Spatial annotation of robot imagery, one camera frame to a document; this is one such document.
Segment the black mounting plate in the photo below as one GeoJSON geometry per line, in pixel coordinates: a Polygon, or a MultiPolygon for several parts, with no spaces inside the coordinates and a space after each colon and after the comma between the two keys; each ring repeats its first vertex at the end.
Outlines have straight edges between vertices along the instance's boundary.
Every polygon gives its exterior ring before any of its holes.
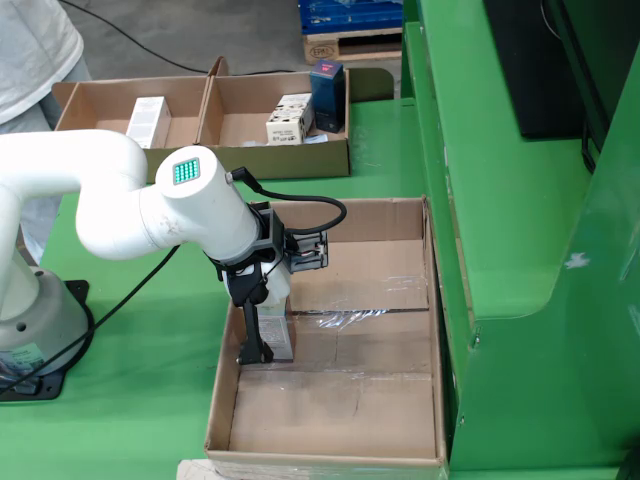
{"type": "MultiPolygon", "coordinates": [[[[89,282],[86,280],[69,280],[64,282],[71,294],[74,298],[80,303],[82,309],[87,314],[87,321],[89,324],[89,328],[92,328],[95,321],[93,318],[93,314],[89,307],[87,306],[87,296],[89,295],[89,282]]],[[[73,367],[76,363],[80,361],[80,359],[84,356],[84,354],[89,349],[89,345],[91,345],[91,341],[93,340],[93,335],[87,337],[87,339],[78,350],[78,353],[74,355],[69,363],[67,363],[64,367],[56,370],[55,372],[51,372],[42,377],[35,377],[35,381],[38,384],[38,389],[35,394],[22,394],[17,393],[15,391],[9,391],[4,395],[0,396],[0,403],[6,402],[32,402],[34,400],[53,400],[58,398],[60,392],[62,391],[62,385],[64,383],[65,376],[67,371],[73,367]]]]}

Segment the small white box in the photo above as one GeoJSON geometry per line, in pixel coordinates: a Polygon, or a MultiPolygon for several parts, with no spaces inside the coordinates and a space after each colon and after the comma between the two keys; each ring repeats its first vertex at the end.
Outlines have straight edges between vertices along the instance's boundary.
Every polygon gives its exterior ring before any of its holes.
{"type": "Polygon", "coordinates": [[[311,94],[284,95],[267,121],[269,145],[300,145],[312,123],[311,94]]]}
{"type": "Polygon", "coordinates": [[[273,351],[273,360],[293,361],[296,331],[290,318],[289,299],[282,300],[278,305],[258,305],[257,309],[260,336],[273,351]]]}
{"type": "Polygon", "coordinates": [[[140,97],[133,107],[127,136],[142,148],[163,148],[170,125],[171,112],[164,97],[140,97]]]}

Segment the person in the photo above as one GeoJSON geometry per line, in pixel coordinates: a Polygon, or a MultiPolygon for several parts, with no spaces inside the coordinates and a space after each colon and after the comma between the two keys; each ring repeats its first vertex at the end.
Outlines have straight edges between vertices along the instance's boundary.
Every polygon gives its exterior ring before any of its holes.
{"type": "MultiPolygon", "coordinates": [[[[53,84],[91,80],[83,50],[57,0],[0,0],[0,135],[55,129],[62,108],[53,84]]],[[[0,161],[6,161],[2,152],[0,161]]],[[[25,246],[38,264],[60,200],[38,198],[23,206],[25,246]]]]}

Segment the white shirt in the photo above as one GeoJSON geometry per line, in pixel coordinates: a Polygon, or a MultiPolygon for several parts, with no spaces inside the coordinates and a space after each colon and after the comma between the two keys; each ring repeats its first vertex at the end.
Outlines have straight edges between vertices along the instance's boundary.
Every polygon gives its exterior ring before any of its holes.
{"type": "Polygon", "coordinates": [[[57,0],[0,0],[0,124],[47,96],[83,48],[57,0]]]}

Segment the blue crate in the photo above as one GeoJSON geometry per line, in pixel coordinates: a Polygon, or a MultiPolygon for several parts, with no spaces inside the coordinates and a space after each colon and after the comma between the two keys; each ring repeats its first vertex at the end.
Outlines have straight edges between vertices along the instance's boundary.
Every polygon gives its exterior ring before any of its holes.
{"type": "Polygon", "coordinates": [[[401,0],[299,0],[302,34],[402,27],[401,0]]]}

